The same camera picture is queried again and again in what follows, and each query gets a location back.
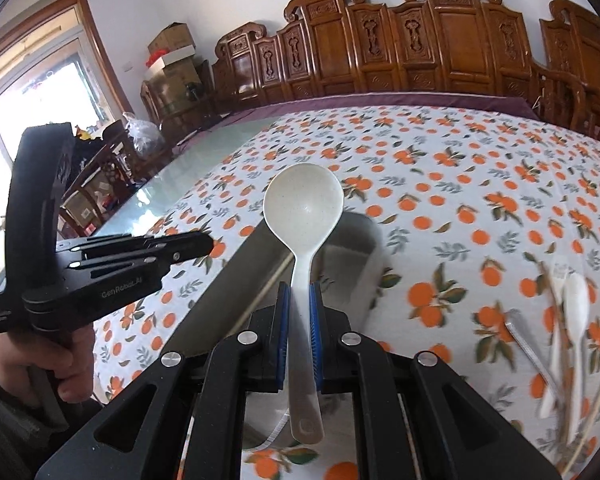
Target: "hand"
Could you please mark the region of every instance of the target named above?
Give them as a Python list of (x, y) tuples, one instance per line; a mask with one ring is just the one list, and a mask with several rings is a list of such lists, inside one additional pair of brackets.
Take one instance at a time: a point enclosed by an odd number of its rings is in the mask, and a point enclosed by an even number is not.
[(93, 391), (93, 326), (85, 326), (71, 334), (67, 349), (33, 332), (0, 334), (0, 386), (26, 406), (40, 407), (27, 367), (51, 370), (64, 402), (83, 402)]

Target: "carved wood panel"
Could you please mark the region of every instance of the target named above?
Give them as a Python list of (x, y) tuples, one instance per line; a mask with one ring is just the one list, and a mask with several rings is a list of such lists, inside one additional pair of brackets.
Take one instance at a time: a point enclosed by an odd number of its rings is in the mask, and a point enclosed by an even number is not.
[[(588, 134), (585, 113), (600, 117), (600, 27), (586, 14), (573, 15), (577, 27), (543, 23), (549, 60), (563, 72), (533, 61), (522, 15), (502, 0), (405, 0), (391, 8), (366, 0), (291, 0), (284, 16), (288, 25), (274, 36), (247, 23), (218, 41), (220, 111), (419, 90), (521, 96), (529, 104), (540, 98), (543, 118)], [(590, 86), (565, 72), (582, 74)]]
[(600, 18), (569, 0), (549, 9), (553, 19), (540, 20), (549, 66), (600, 88)]

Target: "sleeve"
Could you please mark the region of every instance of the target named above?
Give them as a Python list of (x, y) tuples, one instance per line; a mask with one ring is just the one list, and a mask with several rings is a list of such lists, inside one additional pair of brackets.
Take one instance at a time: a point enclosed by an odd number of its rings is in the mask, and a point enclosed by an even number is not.
[[(49, 399), (42, 404), (48, 406)], [(60, 417), (43, 408), (32, 410), (0, 387), (0, 480), (32, 479), (45, 460), (100, 409), (92, 399), (66, 406)]]

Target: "white plastic spoon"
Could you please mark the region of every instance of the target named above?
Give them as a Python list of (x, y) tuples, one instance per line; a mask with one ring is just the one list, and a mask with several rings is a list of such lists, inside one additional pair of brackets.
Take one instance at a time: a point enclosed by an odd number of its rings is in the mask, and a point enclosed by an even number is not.
[(314, 381), (309, 313), (311, 263), (342, 215), (344, 195), (330, 170), (296, 164), (281, 171), (264, 195), (269, 229), (294, 254), (286, 351), (286, 382), (291, 433), (302, 444), (324, 436)]
[[(564, 290), (564, 283), (567, 281), (567, 272), (569, 266), (567, 259), (564, 256), (555, 256), (551, 262), (551, 268), (549, 270), (549, 283), (554, 291), (555, 301), (558, 303), (554, 305), (554, 336), (551, 345), (551, 357), (549, 364), (549, 371), (559, 380), (562, 375), (560, 370), (560, 350), (562, 349), (560, 341), (560, 323), (558, 323), (558, 309), (562, 303), (562, 294)], [(542, 401), (540, 402), (540, 410), (538, 416), (540, 418), (547, 418), (551, 415), (554, 409), (555, 397), (551, 388), (545, 388), (544, 394), (542, 395)]]
[(571, 414), (567, 444), (573, 442), (578, 432), (582, 409), (582, 338), (589, 320), (589, 291), (584, 277), (574, 272), (564, 285), (564, 317), (567, 334), (573, 344), (573, 388), (571, 389)]

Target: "floral tablecloth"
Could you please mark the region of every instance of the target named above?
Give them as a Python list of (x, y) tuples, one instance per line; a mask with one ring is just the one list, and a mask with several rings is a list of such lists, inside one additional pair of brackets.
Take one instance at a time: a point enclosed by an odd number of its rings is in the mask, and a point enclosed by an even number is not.
[[(346, 208), (381, 228), (387, 270), (365, 333), (398, 354), (435, 351), (556, 462), (564, 451), (556, 418), (536, 416), (544, 383), (504, 313), (520, 309), (548, 355), (554, 311), (539, 263), (560, 254), (586, 277), (587, 415), (600, 386), (600, 143), (504, 114), (379, 106), (280, 117), (152, 228), (207, 230), (216, 245), (173, 266), (160, 293), (97, 323), (96, 373), (107, 395), (158, 356), (262, 218), (272, 177), (297, 162), (328, 167)], [(336, 444), (328, 432), (318, 446), (245, 453), (242, 477), (353, 479), (352, 442)], [(600, 414), (574, 473), (599, 446)]]

